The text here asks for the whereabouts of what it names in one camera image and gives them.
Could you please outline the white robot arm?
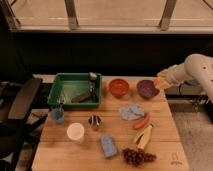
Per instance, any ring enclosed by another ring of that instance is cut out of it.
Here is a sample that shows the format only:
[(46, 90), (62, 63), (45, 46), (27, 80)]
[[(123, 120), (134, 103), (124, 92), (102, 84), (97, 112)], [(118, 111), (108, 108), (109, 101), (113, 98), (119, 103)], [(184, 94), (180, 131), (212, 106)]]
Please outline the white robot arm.
[(193, 79), (198, 81), (213, 103), (213, 57), (191, 54), (183, 63), (160, 71), (155, 85), (159, 89), (167, 89)]

